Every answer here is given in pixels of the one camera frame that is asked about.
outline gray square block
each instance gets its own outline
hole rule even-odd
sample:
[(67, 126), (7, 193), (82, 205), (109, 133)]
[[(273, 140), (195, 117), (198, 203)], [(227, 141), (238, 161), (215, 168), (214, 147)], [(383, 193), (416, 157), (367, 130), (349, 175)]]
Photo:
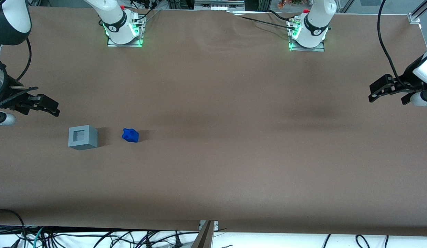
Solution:
[(90, 125), (70, 127), (68, 147), (76, 150), (97, 148), (97, 129)]

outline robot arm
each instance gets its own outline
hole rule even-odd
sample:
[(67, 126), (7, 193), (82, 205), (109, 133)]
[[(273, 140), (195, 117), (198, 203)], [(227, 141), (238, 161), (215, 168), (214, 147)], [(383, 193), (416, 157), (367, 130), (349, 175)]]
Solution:
[(116, 0), (84, 0), (97, 11), (108, 37), (116, 44), (127, 44), (139, 35), (138, 13), (122, 9)]
[(21, 44), (31, 31), (31, 19), (25, 0), (6, 0), (0, 5), (0, 44)]
[[(26, 0), (0, 2), (0, 44), (17, 45), (28, 38), (31, 19)], [(116, 44), (126, 44), (139, 35), (138, 13), (122, 9), (116, 0), (85, 0), (99, 14), (108, 37)], [(58, 103), (53, 99), (29, 91), (37, 87), (25, 87), (7, 74), (6, 66), (0, 61), (0, 108), (10, 109), (27, 115), (30, 110), (42, 110), (59, 116)], [(0, 125), (13, 125), (16, 117), (0, 112)]]
[(395, 79), (385, 74), (369, 86), (369, 101), (374, 102), (381, 96), (396, 93), (408, 93), (402, 97), (402, 104), (412, 103), (416, 106), (427, 106), (427, 51), (411, 63), (405, 72)]
[(302, 47), (317, 47), (325, 39), (328, 24), (336, 13), (334, 0), (315, 0), (310, 12), (299, 16), (300, 26), (292, 38)]
[[(0, 44), (17, 45), (28, 38), (31, 19), (26, 0), (6, 0), (0, 4)], [(0, 108), (10, 109), (27, 115), (30, 110), (42, 110), (59, 116), (58, 103), (53, 99), (29, 91), (37, 87), (25, 87), (7, 74), (6, 65), (0, 61)], [(13, 114), (0, 112), (0, 125), (13, 125)]]

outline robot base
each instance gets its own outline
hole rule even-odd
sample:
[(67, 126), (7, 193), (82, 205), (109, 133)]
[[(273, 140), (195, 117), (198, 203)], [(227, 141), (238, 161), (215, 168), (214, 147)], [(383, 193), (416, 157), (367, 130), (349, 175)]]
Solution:
[(139, 35), (135, 37), (132, 41), (127, 44), (117, 44), (114, 43), (109, 37), (108, 42), (106, 43), (107, 47), (142, 47), (143, 46), (143, 38), (145, 36), (145, 26), (146, 26), (146, 17), (138, 21), (138, 33)]
[[(290, 21), (286, 21), (288, 27), (298, 27), (299, 16), (295, 16)], [(324, 52), (324, 41), (321, 41), (317, 47), (308, 48), (301, 46), (295, 39), (292, 38), (295, 30), (287, 30), (287, 34), (289, 35), (289, 50), (290, 51), (308, 51), (308, 52)]]

